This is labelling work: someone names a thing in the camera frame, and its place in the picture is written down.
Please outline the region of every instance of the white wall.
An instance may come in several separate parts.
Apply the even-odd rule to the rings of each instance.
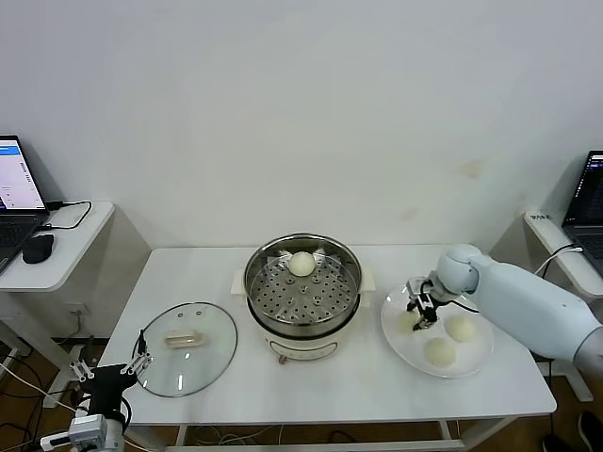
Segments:
[[[307,230],[489,249],[603,143],[602,16],[566,0],[0,0],[0,130],[152,248]]]

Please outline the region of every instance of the white table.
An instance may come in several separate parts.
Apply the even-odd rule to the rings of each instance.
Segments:
[[[82,217],[86,208],[85,204],[63,207],[54,212],[47,222],[54,226],[71,226]],[[113,211],[111,202],[93,202],[90,212],[77,228],[38,233],[55,236],[53,253],[46,261],[29,265],[23,261],[20,253],[0,274],[0,320],[9,327],[0,327],[0,341],[12,347],[11,355],[15,356],[17,351],[27,353],[28,350],[17,338],[21,336],[56,365],[61,371],[51,391],[64,389],[69,380],[73,379],[73,372],[69,368],[72,358],[52,340],[47,329],[10,296],[10,292],[52,292],[59,289],[72,274]],[[44,401],[44,406],[54,406],[52,399]]]
[[[206,301],[223,307],[236,322],[239,341],[235,357],[222,376],[195,395],[162,398],[139,385],[129,389],[125,396],[134,409],[132,426],[486,419],[462,440],[446,438],[446,428],[444,440],[411,443],[416,450],[447,450],[470,448],[515,417],[556,409],[528,350],[497,328],[495,351],[487,365],[466,379],[422,374],[385,342],[378,321],[383,299],[408,277],[433,269],[442,246],[352,249],[374,273],[377,291],[371,295],[372,306],[359,311],[355,331],[332,357],[285,365],[279,365],[276,355],[263,343],[246,306],[230,295],[233,274],[245,266],[253,249],[153,251],[99,365],[129,362],[139,330],[181,303]],[[181,428],[177,445],[184,439],[183,431]],[[145,443],[158,446],[152,441]],[[395,450],[409,447],[396,444]],[[354,450],[394,450],[391,444],[387,448],[381,444],[381,449],[374,446]],[[324,444],[316,447],[332,450]]]
[[[561,212],[530,211],[524,221],[534,232],[548,252],[569,245],[572,241],[565,235]],[[603,278],[579,252],[568,252],[555,259],[578,291],[590,299],[603,297]]]
[[[561,226],[562,212],[526,212],[524,221],[550,253],[572,243]],[[561,254],[555,261],[574,287],[588,298],[587,301],[603,298],[603,278],[582,253]],[[539,366],[543,375],[548,375],[548,363],[539,363]],[[592,402],[595,399],[586,381],[572,363],[553,361],[551,374],[554,377],[565,377],[580,402]]]

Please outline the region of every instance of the keyboard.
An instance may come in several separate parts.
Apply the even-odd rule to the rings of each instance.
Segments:
[[[580,244],[588,250],[595,259],[603,259],[603,235],[597,237],[580,237]]]
[[[0,222],[0,248],[11,248],[19,245],[26,234],[31,231],[32,223],[17,222],[5,223]]]

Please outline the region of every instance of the pot handle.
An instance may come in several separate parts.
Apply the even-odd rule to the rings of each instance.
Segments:
[[[245,299],[247,294],[245,293],[245,285],[243,284],[243,273],[244,270],[235,270],[235,276],[233,277],[233,283],[230,286],[230,294],[236,295],[237,302],[240,306],[245,305]]]

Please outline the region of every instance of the floor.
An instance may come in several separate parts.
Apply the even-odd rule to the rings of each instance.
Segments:
[[[92,355],[100,357],[102,347],[95,347]],[[48,363],[38,353],[33,352],[24,361],[31,365],[40,375],[42,384],[48,385],[57,370]],[[20,377],[29,381],[34,381],[33,373],[24,365],[16,363],[11,367]],[[565,379],[553,379],[553,391],[557,398],[559,408],[554,414],[555,432],[570,443],[577,451],[586,451],[581,442],[576,429],[578,416],[583,410],[595,412],[603,418],[603,381],[588,380],[589,386],[595,394],[595,402],[579,403],[572,393]],[[19,381],[6,376],[0,381],[0,391],[9,392],[21,396],[34,396],[35,392]],[[34,409],[37,398],[10,398],[6,395],[0,395],[0,452],[5,452],[7,448],[13,447],[24,441],[23,433],[11,426],[3,425],[12,423],[17,426],[25,426],[32,410]],[[61,399],[64,403],[71,403],[68,396]],[[56,408],[53,410],[43,410],[38,435],[62,430],[69,425],[72,414],[65,409]],[[461,422],[460,431],[470,427],[471,423]],[[35,422],[30,423],[33,430]],[[449,423],[452,436],[456,436],[456,423]],[[235,433],[236,435],[248,435],[259,430],[258,427],[224,427],[219,428],[220,435],[226,433]],[[176,428],[157,428],[157,433],[166,438],[170,444],[175,441],[177,434]],[[331,440],[335,443],[345,443],[350,441],[350,437],[358,442],[378,442],[378,441],[403,441],[403,440],[427,440],[434,439],[438,435],[438,428],[435,423],[421,424],[379,424],[379,425],[342,425],[342,426],[286,426],[282,434],[283,444],[310,444],[325,443]],[[498,452],[498,451],[521,451],[521,452],[540,452],[540,439],[549,432],[548,417],[535,417],[530,419],[519,419],[500,433],[493,436],[480,446],[474,448],[476,452]],[[258,444],[276,444],[279,435],[279,428],[270,428],[261,435],[253,439]],[[219,438],[218,432],[212,427],[202,427],[189,430],[187,444],[199,444],[200,442],[214,443]]]

